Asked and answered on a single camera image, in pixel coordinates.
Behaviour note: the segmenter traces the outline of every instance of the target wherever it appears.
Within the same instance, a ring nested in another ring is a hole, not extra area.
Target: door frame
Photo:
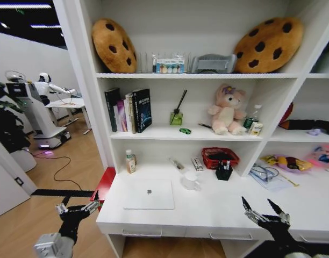
[[[27,174],[22,170],[19,164],[13,159],[13,157],[8,153],[4,146],[0,143],[0,165],[11,175],[12,178],[21,179],[23,185],[21,186],[24,191],[31,195],[37,190],[37,186],[33,181],[27,176]]]

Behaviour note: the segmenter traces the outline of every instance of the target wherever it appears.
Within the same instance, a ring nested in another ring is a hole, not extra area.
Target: book
[[[128,98],[128,104],[130,107],[130,119],[131,119],[132,133],[137,133],[136,122],[134,120],[135,115],[134,115],[134,108],[133,108],[133,93],[127,94],[126,97]]]
[[[107,109],[109,112],[112,131],[116,132],[118,129],[117,129],[117,123],[116,123],[115,112],[113,107],[117,104],[118,100],[121,99],[120,89],[113,88],[108,91],[105,91],[105,99],[107,103]]]
[[[128,132],[132,132],[132,122],[130,115],[130,103],[128,101],[128,96],[125,96],[124,99],[124,109],[125,109],[125,117],[126,117],[126,128]]]
[[[135,122],[137,124],[137,132],[143,132],[152,124],[152,112],[150,105],[150,90],[140,89],[133,93]]]
[[[121,123],[120,123],[119,112],[118,112],[118,105],[114,105],[113,110],[114,110],[114,113],[115,113],[117,131],[122,132],[123,129],[121,129]]]
[[[117,107],[118,107],[118,115],[119,115],[119,120],[120,120],[120,125],[121,125],[121,131],[127,132],[124,100],[119,100],[117,102]]]

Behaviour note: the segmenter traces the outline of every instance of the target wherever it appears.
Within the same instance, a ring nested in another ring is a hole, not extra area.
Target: pink teddy bear
[[[246,92],[222,84],[216,93],[216,104],[209,108],[208,113],[213,115],[212,128],[217,134],[242,135],[246,129],[236,120],[245,118],[246,113],[238,110],[242,106]]]

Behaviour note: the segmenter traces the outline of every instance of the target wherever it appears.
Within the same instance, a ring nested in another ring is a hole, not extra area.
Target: red basket
[[[231,159],[229,160],[231,165],[234,166],[234,165],[237,165],[239,163],[239,160],[240,160],[239,157],[231,149],[217,148],[217,147],[203,148],[202,156],[203,156],[204,164],[206,165],[207,169],[216,169],[219,162],[220,162],[218,160],[210,160],[208,158],[208,156],[212,155],[212,154],[221,153],[221,152],[224,152],[224,153],[228,154],[231,157]]]

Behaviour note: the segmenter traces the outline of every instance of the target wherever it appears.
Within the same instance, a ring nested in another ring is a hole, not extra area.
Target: drawer
[[[184,237],[185,227],[143,224],[97,223],[103,234],[118,234],[126,237]]]
[[[271,240],[270,233],[261,228],[218,228],[218,227],[188,227],[185,237],[210,238],[215,240]]]
[[[290,231],[292,237],[305,243],[329,243],[329,231]]]

